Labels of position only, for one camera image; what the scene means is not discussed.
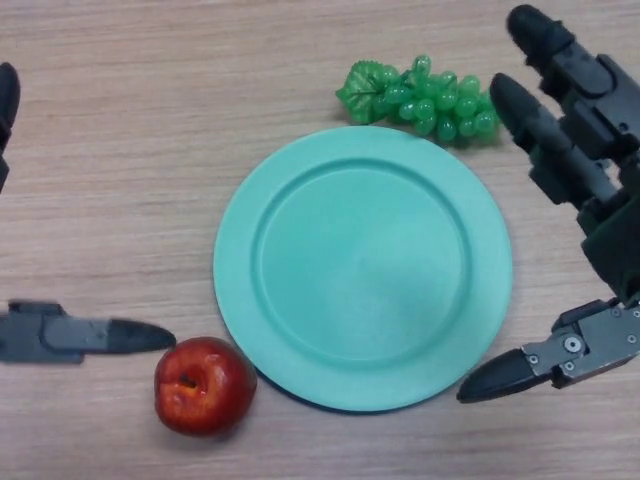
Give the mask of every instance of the plate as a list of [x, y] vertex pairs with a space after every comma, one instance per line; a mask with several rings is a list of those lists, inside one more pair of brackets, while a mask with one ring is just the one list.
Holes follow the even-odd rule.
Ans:
[[506, 315], [511, 246], [464, 164], [381, 127], [316, 133], [234, 194], [213, 258], [220, 312], [275, 384], [308, 402], [385, 411], [465, 375]]

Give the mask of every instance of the wood grain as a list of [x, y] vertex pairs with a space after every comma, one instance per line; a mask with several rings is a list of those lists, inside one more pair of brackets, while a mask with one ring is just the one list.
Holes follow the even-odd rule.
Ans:
[[[181, 338], [226, 335], [211, 285], [225, 205], [266, 155], [345, 123], [333, 91], [361, 58], [537, 79], [507, 0], [4, 0], [1, 58], [23, 102], [0, 197], [1, 296], [126, 315]], [[640, 3], [538, 1], [640, 77]], [[491, 354], [606, 297], [569, 207], [508, 143], [458, 152], [507, 218], [515, 292]], [[640, 367], [564, 392], [461, 406], [450, 390], [380, 416], [296, 403], [266, 383], [226, 442], [179, 438], [152, 408], [159, 354], [1, 367], [0, 478], [105, 480], [638, 478]]]

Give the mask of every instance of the plastic fruit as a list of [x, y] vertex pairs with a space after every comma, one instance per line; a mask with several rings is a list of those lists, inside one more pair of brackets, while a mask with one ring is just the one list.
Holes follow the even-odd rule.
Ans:
[[160, 421], [178, 433], [218, 435], [246, 415], [256, 386], [255, 368], [239, 350], [219, 338], [192, 338], [158, 362], [155, 409]]

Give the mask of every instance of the grapes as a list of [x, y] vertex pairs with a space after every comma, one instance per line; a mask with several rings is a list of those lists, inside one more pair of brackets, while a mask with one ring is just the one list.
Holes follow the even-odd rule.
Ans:
[[439, 92], [438, 83], [431, 77], [420, 78], [416, 85], [416, 95], [419, 98], [435, 98]]
[[435, 115], [436, 106], [433, 103], [433, 100], [425, 98], [424, 100], [420, 100], [416, 105], [416, 118], [418, 120], [426, 120], [431, 115]]
[[427, 76], [431, 71], [431, 59], [427, 55], [420, 55], [413, 61], [411, 69]]
[[410, 100], [411, 90], [401, 85], [392, 85], [384, 92], [384, 101], [390, 105], [399, 105]]
[[478, 108], [479, 110], [493, 110], [493, 103], [491, 102], [489, 92], [485, 91], [480, 94], [480, 98], [478, 98]]
[[458, 77], [451, 70], [445, 70], [438, 77], [438, 83], [441, 89], [453, 88], [456, 86]]
[[495, 127], [495, 120], [493, 119], [493, 113], [490, 111], [480, 112], [476, 115], [474, 126], [478, 133], [483, 135], [489, 134]]
[[475, 97], [460, 97], [456, 102], [456, 115], [462, 118], [472, 117], [478, 109], [478, 99]]
[[336, 96], [354, 123], [386, 119], [412, 125], [420, 136], [447, 144], [455, 141], [456, 146], [489, 144], [498, 138], [500, 119], [478, 77], [458, 80], [450, 70], [434, 74], [427, 55], [417, 56], [402, 74], [392, 65], [356, 62]]
[[445, 90], [436, 98], [436, 108], [446, 112], [456, 106], [458, 94], [454, 90]]
[[441, 141], [448, 143], [456, 138], [458, 132], [453, 120], [447, 115], [443, 115], [438, 119], [437, 133]]
[[458, 84], [460, 95], [477, 97], [480, 95], [480, 79], [475, 75], [467, 75]]
[[458, 132], [463, 137], [473, 137], [476, 133], [475, 121], [473, 118], [463, 118], [458, 123]]
[[435, 112], [429, 114], [428, 116], [418, 120], [414, 125], [416, 132], [418, 135], [426, 136], [429, 135], [436, 126], [436, 122], [438, 121]]
[[382, 70], [382, 79], [385, 87], [388, 87], [400, 79], [400, 72], [393, 65], [385, 65]]
[[413, 120], [416, 118], [416, 102], [409, 100], [408, 102], [403, 103], [400, 110], [398, 110], [398, 115], [404, 120]]
[[384, 95], [378, 95], [373, 100], [373, 111], [381, 115], [386, 115], [391, 110], [391, 105], [384, 101]]

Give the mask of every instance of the apple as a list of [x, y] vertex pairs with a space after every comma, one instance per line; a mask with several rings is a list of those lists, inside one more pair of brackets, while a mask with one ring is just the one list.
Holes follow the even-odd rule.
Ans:
[[156, 413], [184, 435], [226, 433], [246, 415], [256, 386], [255, 368], [239, 350], [219, 338], [191, 338], [158, 362]]

